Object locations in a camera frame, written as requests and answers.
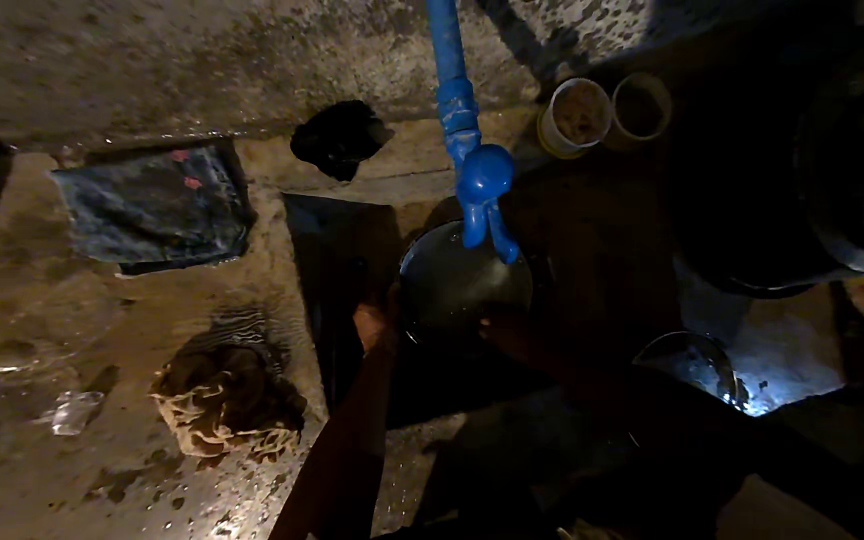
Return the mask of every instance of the dirt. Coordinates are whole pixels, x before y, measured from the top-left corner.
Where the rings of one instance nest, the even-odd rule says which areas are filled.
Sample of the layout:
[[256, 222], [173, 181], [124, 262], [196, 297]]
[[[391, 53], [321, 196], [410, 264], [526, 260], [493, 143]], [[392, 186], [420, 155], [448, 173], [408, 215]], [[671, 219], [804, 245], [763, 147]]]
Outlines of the dirt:
[[615, 120], [630, 134], [649, 137], [659, 129], [663, 112], [648, 91], [623, 85], [615, 99]]
[[566, 139], [575, 144], [590, 144], [605, 136], [609, 104], [602, 100], [595, 86], [579, 83], [556, 96], [552, 118]]

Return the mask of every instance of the metal bowl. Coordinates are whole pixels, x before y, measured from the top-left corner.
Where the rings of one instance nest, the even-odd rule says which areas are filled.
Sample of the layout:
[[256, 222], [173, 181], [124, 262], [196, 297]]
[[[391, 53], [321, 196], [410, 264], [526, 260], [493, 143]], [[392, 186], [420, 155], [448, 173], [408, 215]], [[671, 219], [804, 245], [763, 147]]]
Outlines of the metal bowl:
[[475, 354], [483, 345], [479, 321], [489, 309], [529, 310], [532, 272], [521, 254], [503, 263], [489, 241], [466, 248], [462, 229], [462, 221], [452, 221], [412, 243], [399, 264], [399, 302], [415, 343]]

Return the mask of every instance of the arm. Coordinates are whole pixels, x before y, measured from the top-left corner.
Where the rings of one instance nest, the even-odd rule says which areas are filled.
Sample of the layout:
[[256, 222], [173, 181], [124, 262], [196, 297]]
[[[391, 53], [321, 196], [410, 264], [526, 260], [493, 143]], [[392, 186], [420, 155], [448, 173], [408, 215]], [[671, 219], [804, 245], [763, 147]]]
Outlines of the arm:
[[376, 307], [353, 316], [362, 369], [309, 451], [270, 540], [369, 538], [385, 459], [389, 383], [395, 333]]

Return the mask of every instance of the plastic cup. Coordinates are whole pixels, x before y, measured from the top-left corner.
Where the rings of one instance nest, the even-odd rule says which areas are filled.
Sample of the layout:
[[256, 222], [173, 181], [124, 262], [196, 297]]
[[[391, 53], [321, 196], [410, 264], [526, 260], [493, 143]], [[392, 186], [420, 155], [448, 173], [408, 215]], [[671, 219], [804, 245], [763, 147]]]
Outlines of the plastic cup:
[[[639, 103], [621, 103], [630, 99], [636, 92], [635, 99]], [[654, 127], [636, 132], [633, 115], [642, 113], [634, 107], [648, 107], [649, 114], [654, 116]], [[648, 73], [632, 73], [615, 87], [611, 98], [612, 126], [608, 130], [604, 144], [609, 150], [631, 150], [643, 142], [652, 141], [663, 132], [672, 119], [672, 96], [662, 79]]]
[[[560, 95], [573, 87], [587, 85], [591, 87], [596, 96], [596, 107], [598, 110], [591, 111], [593, 115], [599, 116], [599, 121], [602, 125], [601, 133], [598, 133], [594, 141], [584, 144], [576, 144], [569, 140], [559, 131], [559, 127], [555, 124], [555, 110], [557, 98]], [[582, 156], [606, 137], [609, 132], [609, 127], [613, 121], [612, 102], [609, 100], [609, 94], [606, 93], [602, 86], [598, 85], [589, 79], [569, 79], [558, 85], [555, 93], [552, 94], [552, 100], [549, 101], [546, 109], [538, 116], [538, 141], [546, 152], [561, 160], [572, 160]]]

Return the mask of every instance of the bucket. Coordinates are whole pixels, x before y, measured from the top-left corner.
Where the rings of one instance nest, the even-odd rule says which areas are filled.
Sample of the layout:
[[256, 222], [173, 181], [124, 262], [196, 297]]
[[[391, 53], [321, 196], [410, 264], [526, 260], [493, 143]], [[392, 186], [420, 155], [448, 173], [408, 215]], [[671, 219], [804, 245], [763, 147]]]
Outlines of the bucket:
[[[563, 133], [557, 118], [570, 133]], [[538, 141], [556, 158], [572, 160], [606, 137], [612, 119], [612, 102], [602, 86], [589, 79], [569, 79], [558, 85], [538, 116]]]
[[609, 150], [631, 150], [652, 141], [672, 119], [672, 96], [662, 79], [632, 73], [615, 87], [611, 98], [612, 125], [604, 144]]

